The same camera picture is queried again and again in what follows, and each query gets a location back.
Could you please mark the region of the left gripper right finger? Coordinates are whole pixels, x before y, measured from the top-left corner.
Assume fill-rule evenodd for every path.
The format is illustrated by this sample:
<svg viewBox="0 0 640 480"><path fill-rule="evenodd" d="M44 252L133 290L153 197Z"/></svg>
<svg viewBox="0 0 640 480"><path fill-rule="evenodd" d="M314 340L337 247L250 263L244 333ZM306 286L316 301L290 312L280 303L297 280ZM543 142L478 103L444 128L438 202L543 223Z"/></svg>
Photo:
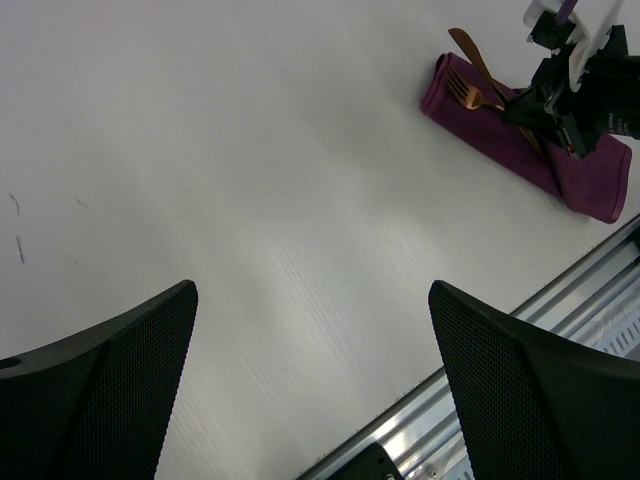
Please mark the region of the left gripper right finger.
<svg viewBox="0 0 640 480"><path fill-rule="evenodd" d="M428 303L475 478L638 478L638 363L441 280Z"/></svg>

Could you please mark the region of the copper fork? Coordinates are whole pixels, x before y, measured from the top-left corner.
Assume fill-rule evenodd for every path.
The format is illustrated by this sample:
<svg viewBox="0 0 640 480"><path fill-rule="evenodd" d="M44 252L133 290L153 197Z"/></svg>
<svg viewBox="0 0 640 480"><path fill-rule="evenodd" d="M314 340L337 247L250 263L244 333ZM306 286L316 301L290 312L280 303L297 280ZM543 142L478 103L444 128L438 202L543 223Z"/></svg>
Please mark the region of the copper fork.
<svg viewBox="0 0 640 480"><path fill-rule="evenodd" d="M454 99L467 110L474 111L483 107L500 112L505 110L503 104L488 100L476 86L454 69L449 69L445 73L444 83Z"/></svg>

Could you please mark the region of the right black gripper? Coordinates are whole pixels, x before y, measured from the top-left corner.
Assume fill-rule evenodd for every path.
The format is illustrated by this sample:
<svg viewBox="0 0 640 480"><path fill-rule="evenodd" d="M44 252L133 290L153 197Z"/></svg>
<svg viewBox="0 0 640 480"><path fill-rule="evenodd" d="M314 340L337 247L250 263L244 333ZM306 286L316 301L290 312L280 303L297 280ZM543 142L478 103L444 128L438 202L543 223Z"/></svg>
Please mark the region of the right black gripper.
<svg viewBox="0 0 640 480"><path fill-rule="evenodd" d="M543 60L531 87L507 102L503 120L580 158L605 134L638 139L639 57L629 53L625 27L611 27L573 90L568 60L576 50L565 46Z"/></svg>

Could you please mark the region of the copper knife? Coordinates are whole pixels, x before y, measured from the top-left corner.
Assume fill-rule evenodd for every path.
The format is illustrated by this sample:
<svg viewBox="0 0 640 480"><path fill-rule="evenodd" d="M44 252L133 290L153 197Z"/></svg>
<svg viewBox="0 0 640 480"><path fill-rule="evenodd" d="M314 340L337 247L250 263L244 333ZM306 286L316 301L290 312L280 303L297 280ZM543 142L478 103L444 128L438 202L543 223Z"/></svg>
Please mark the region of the copper knife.
<svg viewBox="0 0 640 480"><path fill-rule="evenodd" d="M480 72L486 82L489 84L495 95L500 99L502 106L505 107L509 99L504 94L497 81L492 77L480 50L470 35L461 28L451 28L448 30L449 35L466 55L471 64Z"/></svg>

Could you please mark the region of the purple cloth napkin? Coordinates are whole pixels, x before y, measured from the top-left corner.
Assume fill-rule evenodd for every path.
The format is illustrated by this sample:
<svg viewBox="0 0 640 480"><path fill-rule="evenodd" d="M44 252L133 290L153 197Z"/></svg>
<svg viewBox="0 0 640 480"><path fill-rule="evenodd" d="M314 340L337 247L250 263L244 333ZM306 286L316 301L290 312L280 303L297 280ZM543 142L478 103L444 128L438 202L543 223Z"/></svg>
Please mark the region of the purple cloth napkin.
<svg viewBox="0 0 640 480"><path fill-rule="evenodd" d="M454 53L444 53L435 63L430 86L423 95L422 112L479 153L548 194L561 199L573 212L605 224L622 214L632 161L632 149L612 136L600 138L596 150L583 159L543 142L541 155L520 131L505 124L490 108L464 108L448 90L445 78L455 70L484 97L498 97L477 69Z"/></svg>

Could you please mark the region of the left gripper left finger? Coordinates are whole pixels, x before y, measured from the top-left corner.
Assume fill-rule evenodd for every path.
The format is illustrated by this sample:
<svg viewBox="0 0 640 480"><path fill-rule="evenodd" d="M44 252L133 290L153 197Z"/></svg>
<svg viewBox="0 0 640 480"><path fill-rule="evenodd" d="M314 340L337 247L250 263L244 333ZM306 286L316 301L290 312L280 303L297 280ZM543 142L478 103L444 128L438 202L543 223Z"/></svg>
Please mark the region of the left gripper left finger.
<svg viewBox="0 0 640 480"><path fill-rule="evenodd" d="M62 340L1 361L4 479L152 479L194 329L184 280Z"/></svg>

